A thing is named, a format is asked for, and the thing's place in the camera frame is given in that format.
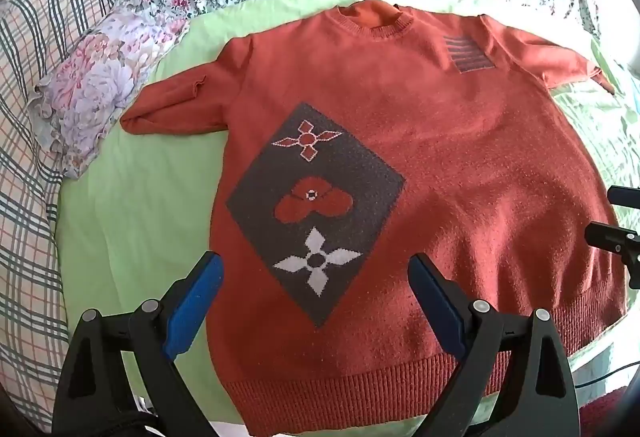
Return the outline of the orange knit sweater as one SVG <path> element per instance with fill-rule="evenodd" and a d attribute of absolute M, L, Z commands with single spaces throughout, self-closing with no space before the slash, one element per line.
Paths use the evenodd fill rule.
<path fill-rule="evenodd" d="M 209 245 L 209 355 L 254 436 L 423 415 L 454 359 L 408 283 L 423 253 L 503 313 L 547 309 L 568 351 L 626 311 L 590 249 L 615 215 L 551 93 L 589 59 L 488 16 L 365 0 L 228 41 L 142 90 L 127 133 L 228 135 Z"/>

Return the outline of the pink floral pillow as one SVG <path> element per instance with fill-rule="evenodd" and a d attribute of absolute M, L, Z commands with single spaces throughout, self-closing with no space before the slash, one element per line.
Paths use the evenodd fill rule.
<path fill-rule="evenodd" d="M 27 110 L 38 145 L 77 179 L 189 21 L 119 7 L 86 33 L 36 84 Z"/>

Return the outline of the plaid pillow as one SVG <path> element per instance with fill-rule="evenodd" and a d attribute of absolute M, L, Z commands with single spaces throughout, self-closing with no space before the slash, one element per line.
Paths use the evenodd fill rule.
<path fill-rule="evenodd" d="M 44 431 L 68 346 L 55 227 L 63 175 L 27 111 L 114 0 L 1 0 L 1 385 Z"/>

